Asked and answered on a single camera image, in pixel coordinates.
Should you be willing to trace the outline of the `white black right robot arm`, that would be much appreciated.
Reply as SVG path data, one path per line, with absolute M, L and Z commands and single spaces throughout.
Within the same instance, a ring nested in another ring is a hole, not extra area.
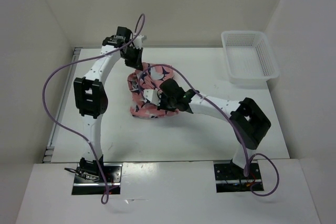
M 184 91 L 173 79 L 164 81 L 160 89 L 158 108 L 161 110 L 202 114 L 226 121 L 241 144 L 232 159 L 230 172 L 235 178 L 248 174 L 250 159 L 271 127 L 270 120 L 253 99 L 230 101 L 206 96 L 193 88 Z

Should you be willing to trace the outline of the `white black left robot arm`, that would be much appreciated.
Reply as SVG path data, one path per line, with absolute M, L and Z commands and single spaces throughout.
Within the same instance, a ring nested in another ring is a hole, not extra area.
M 124 59 L 128 67 L 143 69 L 144 40 L 145 36 L 134 34 L 126 27 L 118 27 L 115 35 L 103 40 L 100 58 L 82 78 L 74 80 L 75 104 L 82 116 L 83 135 L 89 144 L 80 159 L 77 173 L 93 182 L 101 181 L 105 175 L 101 149 L 101 122 L 108 108 L 108 97 L 104 84 L 113 66 L 120 59 Z

